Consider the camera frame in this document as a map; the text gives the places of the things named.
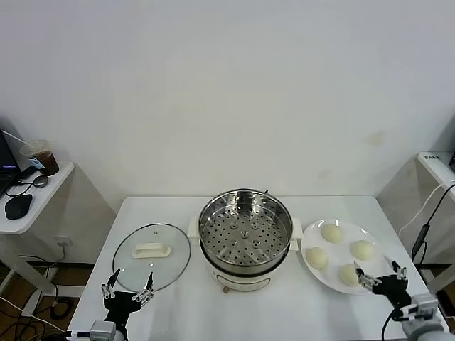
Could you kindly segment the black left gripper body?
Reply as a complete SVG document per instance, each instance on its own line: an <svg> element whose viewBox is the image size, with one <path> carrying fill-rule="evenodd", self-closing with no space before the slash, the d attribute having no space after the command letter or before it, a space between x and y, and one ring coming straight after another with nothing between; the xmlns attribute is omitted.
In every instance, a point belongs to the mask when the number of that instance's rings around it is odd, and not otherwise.
<svg viewBox="0 0 455 341"><path fill-rule="evenodd" d="M104 307L107 309L105 321L115 325L126 325L129 316L142 308L140 301L137 301L134 293L115 291L114 296L104 297Z"/></svg>

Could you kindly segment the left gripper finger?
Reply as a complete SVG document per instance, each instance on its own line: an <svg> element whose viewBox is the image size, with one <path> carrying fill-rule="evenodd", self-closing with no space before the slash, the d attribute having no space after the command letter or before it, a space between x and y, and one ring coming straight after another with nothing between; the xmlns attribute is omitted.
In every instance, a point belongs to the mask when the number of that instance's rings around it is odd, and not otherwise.
<svg viewBox="0 0 455 341"><path fill-rule="evenodd" d="M109 280L107 281L107 283L103 283L101 285L101 292L102 292L102 295L105 297L105 298L113 298L115 297L115 294L114 294L114 285L115 283L117 282L117 278L118 278L118 275L120 273L121 269L117 269L109 278Z"/></svg>
<svg viewBox="0 0 455 341"><path fill-rule="evenodd" d="M140 303L141 306L146 305L153 297L154 297L154 289L153 289L153 272L150 273L144 289L137 293L132 300L136 301L137 303Z"/></svg>

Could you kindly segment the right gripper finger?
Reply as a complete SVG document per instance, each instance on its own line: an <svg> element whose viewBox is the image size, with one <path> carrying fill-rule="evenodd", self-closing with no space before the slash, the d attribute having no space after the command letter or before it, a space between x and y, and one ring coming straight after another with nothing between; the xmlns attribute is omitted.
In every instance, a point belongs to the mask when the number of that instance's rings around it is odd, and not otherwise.
<svg viewBox="0 0 455 341"><path fill-rule="evenodd" d="M393 279L393 280L397 280L397 281L406 281L407 280L407 268L406 267L401 267L396 261L392 260L388 256L384 255L383 258L386 260L388 265L394 271L394 274L386 275L385 278Z"/></svg>
<svg viewBox="0 0 455 341"><path fill-rule="evenodd" d="M366 290L373 292L373 288L380 284L380 279L366 274L357 262L354 262L353 265L358 277L358 283Z"/></svg>

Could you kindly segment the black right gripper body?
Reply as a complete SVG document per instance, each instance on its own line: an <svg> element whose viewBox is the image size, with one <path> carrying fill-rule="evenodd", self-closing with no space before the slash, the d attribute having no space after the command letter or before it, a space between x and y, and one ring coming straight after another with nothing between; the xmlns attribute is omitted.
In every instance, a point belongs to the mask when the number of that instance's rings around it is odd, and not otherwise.
<svg viewBox="0 0 455 341"><path fill-rule="evenodd" d="M398 278L397 275L381 276L375 279L372 292L375 295L386 297L393 308L403 308L412 302L407 292L408 280Z"/></svg>

